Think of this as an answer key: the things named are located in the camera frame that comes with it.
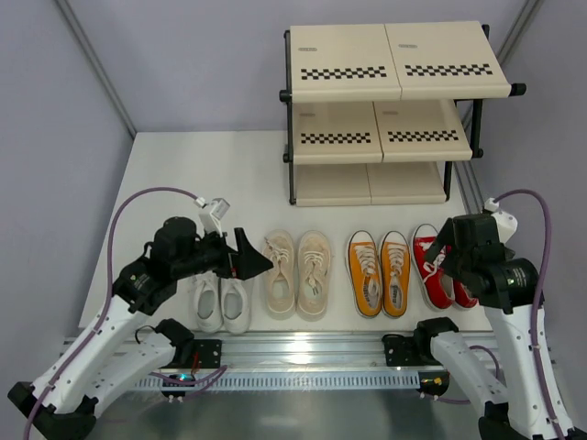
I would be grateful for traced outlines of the red canvas sneaker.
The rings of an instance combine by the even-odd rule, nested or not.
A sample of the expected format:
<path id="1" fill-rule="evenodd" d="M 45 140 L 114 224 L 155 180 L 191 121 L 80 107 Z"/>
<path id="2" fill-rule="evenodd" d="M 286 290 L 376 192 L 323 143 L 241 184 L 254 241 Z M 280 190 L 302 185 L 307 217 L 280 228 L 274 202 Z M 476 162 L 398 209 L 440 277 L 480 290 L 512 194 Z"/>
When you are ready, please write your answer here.
<path id="1" fill-rule="evenodd" d="M 469 310 L 478 304 L 478 299 L 458 280 L 452 281 L 454 301 L 458 307 Z"/>
<path id="2" fill-rule="evenodd" d="M 410 248 L 426 305 L 434 311 L 444 311 L 453 305 L 455 295 L 449 277 L 441 268 L 446 252 L 442 250 L 432 262 L 426 261 L 426 252 L 436 236 L 437 229 L 433 225 L 419 225 L 412 235 Z"/>

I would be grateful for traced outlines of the beige lace sneaker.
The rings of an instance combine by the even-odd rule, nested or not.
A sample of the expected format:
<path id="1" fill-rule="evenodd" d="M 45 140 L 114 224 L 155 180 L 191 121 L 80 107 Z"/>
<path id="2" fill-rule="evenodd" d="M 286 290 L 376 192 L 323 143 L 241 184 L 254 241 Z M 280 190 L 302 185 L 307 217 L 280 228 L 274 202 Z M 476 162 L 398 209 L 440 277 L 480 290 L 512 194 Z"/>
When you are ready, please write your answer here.
<path id="1" fill-rule="evenodd" d="M 284 230 L 268 233 L 262 255 L 272 264 L 263 275 L 267 311 L 272 318 L 285 320 L 295 312 L 295 256 L 291 235 Z"/>
<path id="2" fill-rule="evenodd" d="M 309 322 L 320 320 L 326 313 L 331 269 L 331 247 L 318 231 L 306 232 L 299 243 L 297 310 Z"/>

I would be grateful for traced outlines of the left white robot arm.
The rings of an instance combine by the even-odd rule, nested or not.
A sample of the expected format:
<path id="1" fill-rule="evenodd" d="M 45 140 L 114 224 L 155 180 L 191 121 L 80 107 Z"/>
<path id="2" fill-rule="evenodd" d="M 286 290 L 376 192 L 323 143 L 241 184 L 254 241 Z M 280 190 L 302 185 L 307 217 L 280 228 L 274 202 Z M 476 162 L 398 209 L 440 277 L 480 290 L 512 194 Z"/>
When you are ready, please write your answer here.
<path id="1" fill-rule="evenodd" d="M 180 280 L 212 271 L 220 278 L 249 280 L 272 262 L 235 231 L 236 247 L 217 232 L 199 236 L 194 221 L 172 217 L 142 255 L 125 266 L 104 309 L 63 356 L 32 382 L 20 381 L 8 399 L 47 439 L 84 439 L 97 418 L 121 394 L 155 369 L 188 362 L 196 352 L 192 331 L 168 318 L 118 361 L 118 347 L 177 292 Z"/>

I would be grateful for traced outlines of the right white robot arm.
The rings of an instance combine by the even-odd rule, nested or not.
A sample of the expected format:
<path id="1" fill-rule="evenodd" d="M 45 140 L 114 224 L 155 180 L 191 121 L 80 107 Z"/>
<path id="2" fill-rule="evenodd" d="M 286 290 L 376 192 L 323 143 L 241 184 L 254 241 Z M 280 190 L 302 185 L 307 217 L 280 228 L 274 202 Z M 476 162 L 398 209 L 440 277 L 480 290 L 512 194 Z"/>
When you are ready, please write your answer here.
<path id="1" fill-rule="evenodd" d="M 478 415 L 483 439 L 583 439 L 556 384 L 544 310 L 534 305 L 538 272 L 506 242 L 516 219 L 501 210 L 450 218 L 441 229 L 419 226 L 412 255 L 427 288 L 451 278 L 476 298 L 491 325 L 505 381 L 467 346 L 447 317 L 421 321 L 414 339 L 421 358 L 441 364 Z"/>

